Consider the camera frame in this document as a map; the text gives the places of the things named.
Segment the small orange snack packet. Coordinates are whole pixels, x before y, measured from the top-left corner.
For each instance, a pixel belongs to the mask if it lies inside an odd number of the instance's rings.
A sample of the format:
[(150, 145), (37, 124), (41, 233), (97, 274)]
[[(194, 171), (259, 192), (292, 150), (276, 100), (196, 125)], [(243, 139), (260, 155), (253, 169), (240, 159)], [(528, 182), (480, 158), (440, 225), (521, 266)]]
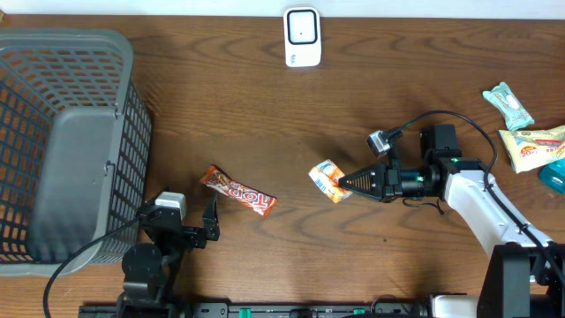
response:
[(352, 195), (352, 191), (341, 188), (339, 179), (345, 174), (335, 163), (327, 159), (308, 172), (314, 184), (334, 203), (339, 203)]

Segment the brown chocolate bar wrapper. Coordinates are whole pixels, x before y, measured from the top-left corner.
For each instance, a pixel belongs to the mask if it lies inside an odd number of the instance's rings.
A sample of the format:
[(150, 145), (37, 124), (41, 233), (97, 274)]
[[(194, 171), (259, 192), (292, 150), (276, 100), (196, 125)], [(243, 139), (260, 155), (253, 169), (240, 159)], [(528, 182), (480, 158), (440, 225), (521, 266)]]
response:
[(208, 167), (200, 183), (240, 202), (262, 217), (267, 217), (278, 202), (275, 196), (237, 182), (214, 165)]

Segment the light teal wet wipes pack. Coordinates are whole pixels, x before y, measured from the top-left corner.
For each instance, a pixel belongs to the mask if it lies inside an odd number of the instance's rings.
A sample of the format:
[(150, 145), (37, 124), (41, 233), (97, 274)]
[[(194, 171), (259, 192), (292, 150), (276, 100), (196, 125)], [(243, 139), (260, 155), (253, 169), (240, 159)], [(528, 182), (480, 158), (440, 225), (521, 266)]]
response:
[(508, 130), (516, 131), (535, 123), (507, 83), (501, 82), (491, 90), (483, 91), (482, 96), (502, 114)]

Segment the yellow snack bag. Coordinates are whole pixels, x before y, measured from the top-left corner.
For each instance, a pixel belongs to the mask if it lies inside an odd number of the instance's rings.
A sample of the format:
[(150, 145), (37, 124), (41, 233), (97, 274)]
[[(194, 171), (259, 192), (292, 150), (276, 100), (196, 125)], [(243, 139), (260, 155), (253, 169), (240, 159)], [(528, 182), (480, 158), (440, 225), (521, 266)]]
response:
[(564, 158), (564, 126), (548, 130), (499, 130), (516, 173), (534, 170)]

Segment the teal mouthwash bottle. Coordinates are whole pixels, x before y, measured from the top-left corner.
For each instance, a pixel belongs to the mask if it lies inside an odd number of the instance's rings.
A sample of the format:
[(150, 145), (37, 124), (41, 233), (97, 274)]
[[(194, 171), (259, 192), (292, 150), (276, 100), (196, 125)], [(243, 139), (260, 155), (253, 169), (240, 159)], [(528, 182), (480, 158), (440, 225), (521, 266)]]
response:
[(546, 165), (539, 173), (540, 181), (560, 194), (565, 194), (565, 159)]

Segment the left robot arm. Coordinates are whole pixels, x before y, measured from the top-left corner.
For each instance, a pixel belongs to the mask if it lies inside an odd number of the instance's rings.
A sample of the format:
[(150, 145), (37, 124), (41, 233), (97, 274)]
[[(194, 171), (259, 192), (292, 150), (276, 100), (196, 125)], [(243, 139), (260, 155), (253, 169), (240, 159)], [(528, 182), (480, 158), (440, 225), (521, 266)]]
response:
[(186, 199), (181, 193), (162, 192), (139, 207), (136, 216), (140, 228), (151, 241), (138, 243), (124, 255), (122, 269), (126, 298), (148, 303), (164, 302), (170, 295), (185, 255), (220, 238), (216, 195), (207, 204), (200, 227), (183, 224), (186, 214)]

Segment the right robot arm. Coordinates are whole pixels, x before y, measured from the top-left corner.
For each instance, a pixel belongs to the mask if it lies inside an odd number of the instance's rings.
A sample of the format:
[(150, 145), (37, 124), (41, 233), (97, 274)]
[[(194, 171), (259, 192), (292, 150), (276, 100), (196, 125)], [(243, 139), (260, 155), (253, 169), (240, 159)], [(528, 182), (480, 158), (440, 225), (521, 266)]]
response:
[(372, 201), (405, 205), (445, 202), (471, 229), (489, 258), (480, 294), (432, 294), (409, 317), (562, 317), (564, 246), (536, 229), (498, 187), (478, 158), (465, 157), (453, 125), (420, 132), (423, 166), (404, 169), (398, 132), (372, 133), (368, 144), (386, 163), (339, 179), (341, 188)]

